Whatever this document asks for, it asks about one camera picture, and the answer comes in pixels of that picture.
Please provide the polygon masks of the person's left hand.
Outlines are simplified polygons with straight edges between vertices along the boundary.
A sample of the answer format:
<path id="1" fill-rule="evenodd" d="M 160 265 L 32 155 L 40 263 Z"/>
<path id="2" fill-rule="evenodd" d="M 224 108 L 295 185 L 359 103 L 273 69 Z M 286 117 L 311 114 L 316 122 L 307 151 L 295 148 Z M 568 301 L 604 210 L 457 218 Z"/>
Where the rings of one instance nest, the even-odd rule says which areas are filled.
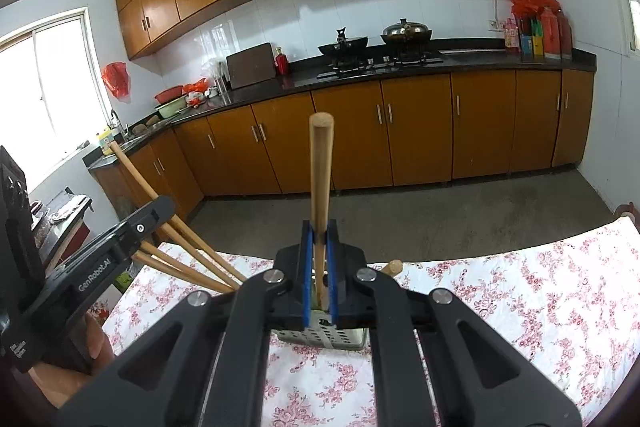
<path id="1" fill-rule="evenodd" d="M 62 369 L 62 367 L 46 362 L 35 364 L 28 372 L 32 381 L 57 409 L 62 407 L 81 387 L 84 387 L 94 374 L 107 367 L 115 358 L 110 340 L 90 313 L 85 314 L 85 323 L 85 345 L 91 360 L 89 374 Z"/>

